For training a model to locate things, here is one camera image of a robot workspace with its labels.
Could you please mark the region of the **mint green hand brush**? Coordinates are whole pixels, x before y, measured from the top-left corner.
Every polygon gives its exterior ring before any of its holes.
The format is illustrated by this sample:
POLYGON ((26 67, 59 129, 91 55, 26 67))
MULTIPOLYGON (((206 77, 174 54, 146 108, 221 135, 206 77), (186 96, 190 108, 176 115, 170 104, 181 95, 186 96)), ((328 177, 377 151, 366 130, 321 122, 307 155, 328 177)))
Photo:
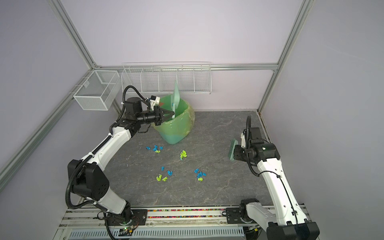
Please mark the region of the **mint green hand brush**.
POLYGON ((231 138, 230 148, 228 152, 228 158, 230 161, 234 160, 235 148, 238 145, 238 141, 235 138, 231 138))

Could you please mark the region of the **mint green dustpan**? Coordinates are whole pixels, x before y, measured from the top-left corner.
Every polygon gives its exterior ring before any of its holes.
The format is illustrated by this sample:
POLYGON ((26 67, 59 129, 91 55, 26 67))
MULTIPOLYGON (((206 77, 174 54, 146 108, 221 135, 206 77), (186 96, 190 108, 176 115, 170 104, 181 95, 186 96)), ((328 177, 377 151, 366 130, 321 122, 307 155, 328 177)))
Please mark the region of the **mint green dustpan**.
POLYGON ((178 85, 178 80, 175 80, 175 88, 174 88, 174 92, 172 94, 172 97, 171 97, 171 107, 172 107, 172 111, 175 113, 173 115, 173 118, 176 117, 176 109, 178 108, 179 106, 179 103, 180 103, 180 92, 179 92, 179 85, 178 85))

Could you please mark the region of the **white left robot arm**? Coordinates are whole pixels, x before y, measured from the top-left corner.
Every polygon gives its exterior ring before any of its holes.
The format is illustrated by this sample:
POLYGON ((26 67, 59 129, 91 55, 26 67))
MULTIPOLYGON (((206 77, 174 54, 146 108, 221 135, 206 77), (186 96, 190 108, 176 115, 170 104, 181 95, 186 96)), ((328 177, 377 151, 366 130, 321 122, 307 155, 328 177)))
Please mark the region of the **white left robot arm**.
POLYGON ((175 111, 163 109, 159 97, 145 98, 134 86, 125 87, 122 104, 107 137, 82 159, 69 162, 65 202, 71 210, 94 205, 105 218, 112 217, 117 224, 128 225, 133 218, 131 205, 111 189, 104 174, 106 166, 125 143, 140 133, 143 125, 159 126, 170 120, 175 111))

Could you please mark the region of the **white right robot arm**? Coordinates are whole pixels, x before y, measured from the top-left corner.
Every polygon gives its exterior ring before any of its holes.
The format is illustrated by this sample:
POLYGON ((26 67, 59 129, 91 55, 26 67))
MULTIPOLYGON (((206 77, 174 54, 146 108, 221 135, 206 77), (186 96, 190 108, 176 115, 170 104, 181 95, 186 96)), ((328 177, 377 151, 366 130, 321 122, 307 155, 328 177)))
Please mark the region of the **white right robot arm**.
POLYGON ((246 222, 256 222, 269 240, 316 240, 320 235, 317 223, 308 219, 288 183, 277 147, 263 139, 261 130, 252 127, 248 116, 241 133, 241 142, 231 141, 230 160, 247 163, 251 173, 262 177, 271 196, 275 213, 256 199, 243 200, 240 213, 246 222))

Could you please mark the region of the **blue green scraps near bin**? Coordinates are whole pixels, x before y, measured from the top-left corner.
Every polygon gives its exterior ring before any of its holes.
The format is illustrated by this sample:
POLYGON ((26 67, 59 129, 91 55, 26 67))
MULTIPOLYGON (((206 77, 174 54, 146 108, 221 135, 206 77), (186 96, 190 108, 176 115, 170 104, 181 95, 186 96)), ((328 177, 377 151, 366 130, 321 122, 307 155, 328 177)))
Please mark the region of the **blue green scraps near bin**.
POLYGON ((160 153, 163 150, 163 147, 154 146, 153 148, 146 147, 147 150, 153 150, 155 153, 160 153))

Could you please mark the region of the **green lined trash bin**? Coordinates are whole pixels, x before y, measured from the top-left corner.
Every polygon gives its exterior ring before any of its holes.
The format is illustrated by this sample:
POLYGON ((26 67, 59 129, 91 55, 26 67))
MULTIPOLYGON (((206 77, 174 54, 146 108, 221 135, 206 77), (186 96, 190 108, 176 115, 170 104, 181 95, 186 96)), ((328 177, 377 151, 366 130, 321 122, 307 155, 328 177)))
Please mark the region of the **green lined trash bin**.
POLYGON ((152 124, 152 127, 160 136, 171 145, 183 140, 191 132, 195 124, 195 111, 192 106, 183 99, 180 99, 175 115, 174 119, 170 119, 160 126, 152 124))

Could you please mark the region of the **lime green crumpled scrap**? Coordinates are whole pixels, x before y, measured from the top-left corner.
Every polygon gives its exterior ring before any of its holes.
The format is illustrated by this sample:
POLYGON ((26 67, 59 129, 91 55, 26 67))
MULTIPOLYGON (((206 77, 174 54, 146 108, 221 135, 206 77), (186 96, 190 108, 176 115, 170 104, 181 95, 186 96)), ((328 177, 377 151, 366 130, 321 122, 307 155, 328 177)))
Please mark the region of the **lime green crumpled scrap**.
POLYGON ((187 157, 187 152, 185 150, 181 151, 180 153, 180 160, 182 161, 183 159, 185 159, 187 157))

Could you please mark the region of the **blue scrap cluster centre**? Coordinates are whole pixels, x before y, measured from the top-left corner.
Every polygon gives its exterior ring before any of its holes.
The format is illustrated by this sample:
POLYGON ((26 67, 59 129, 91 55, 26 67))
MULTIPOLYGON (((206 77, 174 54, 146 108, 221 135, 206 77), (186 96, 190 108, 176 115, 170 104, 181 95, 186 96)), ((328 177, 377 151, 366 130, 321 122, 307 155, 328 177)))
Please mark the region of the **blue scrap cluster centre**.
POLYGON ((207 175, 206 173, 201 172, 200 169, 195 169, 194 173, 197 175, 197 180, 199 182, 202 182, 204 180, 204 177, 207 175))

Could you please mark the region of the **lime green scrap pair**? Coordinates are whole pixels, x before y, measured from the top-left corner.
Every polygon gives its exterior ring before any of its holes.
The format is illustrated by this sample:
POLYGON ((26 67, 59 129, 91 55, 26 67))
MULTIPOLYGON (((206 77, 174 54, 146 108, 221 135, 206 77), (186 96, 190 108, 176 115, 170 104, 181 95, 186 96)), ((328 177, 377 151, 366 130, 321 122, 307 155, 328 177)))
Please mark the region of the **lime green scrap pair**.
POLYGON ((158 181, 158 182, 160 182, 160 181, 163 181, 163 182, 166 182, 167 180, 168 180, 168 176, 163 176, 163 175, 158 175, 157 177, 156 177, 156 180, 158 181))

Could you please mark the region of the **small white mesh basket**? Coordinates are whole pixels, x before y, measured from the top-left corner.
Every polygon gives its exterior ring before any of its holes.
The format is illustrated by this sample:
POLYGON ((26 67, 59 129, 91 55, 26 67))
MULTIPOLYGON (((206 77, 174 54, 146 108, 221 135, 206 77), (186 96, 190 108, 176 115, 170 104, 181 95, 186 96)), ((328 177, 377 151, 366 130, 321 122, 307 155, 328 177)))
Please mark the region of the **small white mesh basket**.
POLYGON ((107 111, 121 87, 117 71, 94 70, 75 92, 74 98, 85 111, 107 111))

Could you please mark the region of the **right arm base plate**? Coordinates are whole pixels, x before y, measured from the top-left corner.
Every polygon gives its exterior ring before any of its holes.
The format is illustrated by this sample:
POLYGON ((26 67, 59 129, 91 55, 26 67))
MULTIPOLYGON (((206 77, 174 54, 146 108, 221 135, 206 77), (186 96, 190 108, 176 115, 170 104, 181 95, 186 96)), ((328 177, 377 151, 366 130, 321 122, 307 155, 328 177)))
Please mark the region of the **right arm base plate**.
POLYGON ((242 215, 240 207, 229 207, 222 212, 228 224, 248 224, 242 215))

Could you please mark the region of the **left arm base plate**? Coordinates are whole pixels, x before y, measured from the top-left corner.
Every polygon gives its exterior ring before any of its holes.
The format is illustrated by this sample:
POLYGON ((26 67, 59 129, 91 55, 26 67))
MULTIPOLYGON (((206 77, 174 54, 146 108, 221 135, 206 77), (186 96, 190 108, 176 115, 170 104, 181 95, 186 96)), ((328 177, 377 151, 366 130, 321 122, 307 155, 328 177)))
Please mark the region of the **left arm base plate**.
POLYGON ((147 209, 131 209, 131 212, 125 215, 107 214, 107 223, 109 226, 144 226, 148 215, 147 209))

